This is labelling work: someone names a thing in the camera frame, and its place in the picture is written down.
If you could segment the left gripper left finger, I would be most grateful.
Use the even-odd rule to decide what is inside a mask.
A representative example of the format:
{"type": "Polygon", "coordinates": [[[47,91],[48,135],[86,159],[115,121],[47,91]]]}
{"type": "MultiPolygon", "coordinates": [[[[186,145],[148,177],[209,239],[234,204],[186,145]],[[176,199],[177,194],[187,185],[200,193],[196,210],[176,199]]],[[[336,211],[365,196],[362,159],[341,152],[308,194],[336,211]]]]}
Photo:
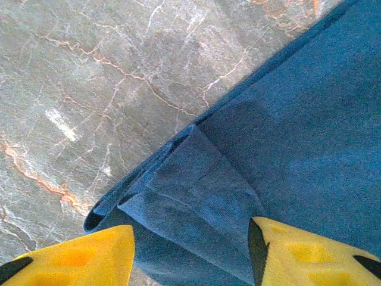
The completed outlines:
{"type": "Polygon", "coordinates": [[[130,225],[119,225],[16,257],[0,286],[128,286],[135,255],[130,225]]]}

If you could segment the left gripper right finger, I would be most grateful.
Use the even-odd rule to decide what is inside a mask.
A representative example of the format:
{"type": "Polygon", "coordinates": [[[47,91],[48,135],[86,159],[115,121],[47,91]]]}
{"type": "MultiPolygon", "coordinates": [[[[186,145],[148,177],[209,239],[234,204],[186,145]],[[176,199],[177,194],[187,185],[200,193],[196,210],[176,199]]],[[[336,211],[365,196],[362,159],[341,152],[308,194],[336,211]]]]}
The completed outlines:
{"type": "Polygon", "coordinates": [[[371,253],[266,217],[252,217],[248,249],[255,286],[381,286],[371,253]]]}

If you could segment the navy blue t-shirt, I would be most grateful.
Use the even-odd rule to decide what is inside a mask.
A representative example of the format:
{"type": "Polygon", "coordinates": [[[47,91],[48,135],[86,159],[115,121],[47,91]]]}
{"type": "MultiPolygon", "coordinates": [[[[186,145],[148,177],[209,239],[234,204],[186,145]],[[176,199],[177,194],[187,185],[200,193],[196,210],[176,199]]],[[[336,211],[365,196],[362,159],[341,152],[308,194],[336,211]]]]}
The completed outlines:
{"type": "Polygon", "coordinates": [[[163,286],[254,286],[250,218],[381,258],[381,0],[344,0],[89,212],[163,286]]]}

